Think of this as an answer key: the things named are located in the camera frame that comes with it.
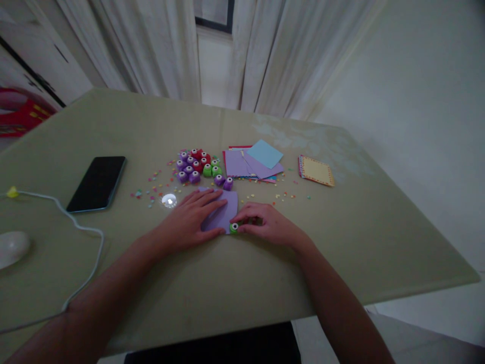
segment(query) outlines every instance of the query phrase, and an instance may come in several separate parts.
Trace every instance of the window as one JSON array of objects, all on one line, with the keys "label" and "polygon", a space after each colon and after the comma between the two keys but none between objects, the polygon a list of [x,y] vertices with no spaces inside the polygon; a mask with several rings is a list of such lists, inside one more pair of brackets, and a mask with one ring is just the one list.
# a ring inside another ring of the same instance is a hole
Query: window
[{"label": "window", "polygon": [[196,24],[232,34],[234,0],[193,0]]}]

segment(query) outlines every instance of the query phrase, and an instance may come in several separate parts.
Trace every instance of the paper stack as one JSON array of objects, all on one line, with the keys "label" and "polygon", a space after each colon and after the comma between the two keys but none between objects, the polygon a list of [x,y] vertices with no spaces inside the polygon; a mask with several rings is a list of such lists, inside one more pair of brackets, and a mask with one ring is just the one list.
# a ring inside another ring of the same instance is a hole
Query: paper stack
[{"label": "paper stack", "polygon": [[283,154],[263,140],[253,146],[229,147],[222,153],[228,177],[275,183],[276,175],[284,171],[279,163]]}]

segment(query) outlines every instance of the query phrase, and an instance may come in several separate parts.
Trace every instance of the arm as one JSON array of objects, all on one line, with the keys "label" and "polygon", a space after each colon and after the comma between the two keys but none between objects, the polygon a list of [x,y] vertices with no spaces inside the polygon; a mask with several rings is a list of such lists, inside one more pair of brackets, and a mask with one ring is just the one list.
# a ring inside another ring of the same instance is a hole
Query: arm
[{"label": "arm", "polygon": [[136,240],[68,310],[42,327],[7,363],[96,363],[152,267],[168,254],[202,244],[224,229],[201,231],[201,222],[227,201],[222,191],[188,195],[155,229]]},{"label": "arm", "polygon": [[243,224],[238,232],[257,235],[294,250],[318,320],[339,361],[394,363],[359,300],[308,235],[271,205],[252,202],[246,204],[231,223],[254,218],[263,219],[263,224]]}]

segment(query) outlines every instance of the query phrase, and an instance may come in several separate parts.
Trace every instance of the small light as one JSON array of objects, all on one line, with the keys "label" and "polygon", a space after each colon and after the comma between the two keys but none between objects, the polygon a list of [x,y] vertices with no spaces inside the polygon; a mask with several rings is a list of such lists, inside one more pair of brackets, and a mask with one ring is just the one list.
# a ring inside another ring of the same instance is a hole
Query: small light
[{"label": "small light", "polygon": [[160,205],[166,208],[174,208],[177,206],[177,197],[174,194],[166,194],[159,198]]}]

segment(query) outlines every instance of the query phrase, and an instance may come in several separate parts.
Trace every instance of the person's left hand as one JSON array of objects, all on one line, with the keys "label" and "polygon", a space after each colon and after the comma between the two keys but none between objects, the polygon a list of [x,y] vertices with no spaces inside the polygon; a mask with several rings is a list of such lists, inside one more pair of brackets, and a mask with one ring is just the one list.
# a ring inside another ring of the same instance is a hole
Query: person's left hand
[{"label": "person's left hand", "polygon": [[205,243],[220,234],[225,234],[226,231],[223,228],[206,232],[201,230],[202,221],[214,210],[227,203],[227,200],[214,201],[221,194],[222,190],[215,192],[213,189],[202,192],[195,190],[142,239],[150,245],[150,250],[158,258],[162,258],[165,255]]}]

